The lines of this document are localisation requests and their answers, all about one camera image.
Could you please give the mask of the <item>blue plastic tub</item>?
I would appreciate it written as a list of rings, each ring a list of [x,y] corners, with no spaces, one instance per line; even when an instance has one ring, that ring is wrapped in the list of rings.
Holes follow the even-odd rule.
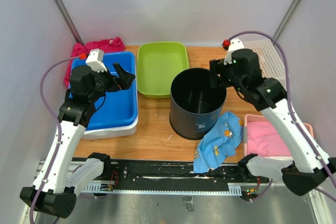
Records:
[[[103,63],[109,72],[117,75],[113,63],[135,75],[135,56],[128,51],[104,54]],[[71,70],[84,66],[84,60],[73,60]],[[118,92],[88,92],[74,94],[68,88],[65,101],[59,109],[59,121],[68,121],[87,130],[99,130],[130,125],[138,116],[136,80],[128,90]]]

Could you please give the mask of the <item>green plastic basin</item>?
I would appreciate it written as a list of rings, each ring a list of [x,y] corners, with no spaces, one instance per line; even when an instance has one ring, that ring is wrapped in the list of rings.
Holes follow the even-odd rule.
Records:
[[[186,47],[174,41],[143,44],[136,60],[138,91],[153,99],[169,98],[173,79],[189,68]]]

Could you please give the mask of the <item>large black cylindrical container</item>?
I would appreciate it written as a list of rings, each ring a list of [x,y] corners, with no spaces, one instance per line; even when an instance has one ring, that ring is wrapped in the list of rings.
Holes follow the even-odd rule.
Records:
[[[181,137],[200,140],[215,125],[227,97],[222,87],[212,88],[210,71],[190,68],[171,84],[170,125]]]

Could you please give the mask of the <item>white plastic tub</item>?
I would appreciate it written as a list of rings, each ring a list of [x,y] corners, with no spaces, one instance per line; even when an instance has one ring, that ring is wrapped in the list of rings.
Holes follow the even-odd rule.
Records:
[[[138,117],[136,117],[135,120],[127,126],[85,131],[82,138],[84,140],[98,140],[133,135],[137,131],[137,124]]]

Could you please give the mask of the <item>white perforated basket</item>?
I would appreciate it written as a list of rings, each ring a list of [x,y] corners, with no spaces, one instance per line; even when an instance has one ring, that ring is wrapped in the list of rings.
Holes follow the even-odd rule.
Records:
[[[254,51],[259,58],[262,76],[277,79],[286,90],[286,73],[284,63],[269,39],[245,41],[245,48]]]

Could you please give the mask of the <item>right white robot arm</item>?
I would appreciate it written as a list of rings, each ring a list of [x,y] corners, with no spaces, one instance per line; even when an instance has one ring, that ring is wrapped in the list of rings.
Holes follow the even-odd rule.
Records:
[[[250,182],[257,176],[283,182],[295,195],[317,188],[335,173],[335,158],[318,147],[314,138],[295,115],[288,100],[289,88],[275,78],[264,78],[258,55],[251,49],[228,52],[224,59],[209,62],[212,88],[234,87],[238,96],[252,104],[273,125],[291,161],[249,154],[238,163],[238,177]]]

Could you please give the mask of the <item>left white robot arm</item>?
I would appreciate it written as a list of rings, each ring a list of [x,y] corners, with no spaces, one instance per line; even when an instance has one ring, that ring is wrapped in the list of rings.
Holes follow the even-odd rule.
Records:
[[[92,153],[71,176],[68,168],[79,140],[92,116],[97,112],[95,103],[108,92],[131,88],[135,75],[125,71],[118,63],[108,70],[96,70],[89,65],[74,67],[70,75],[70,88],[55,117],[57,129],[48,156],[40,173],[30,187],[22,188],[21,200],[30,207],[29,220],[34,212],[60,218],[72,213],[77,198],[95,178],[110,179],[111,158],[107,154]]]

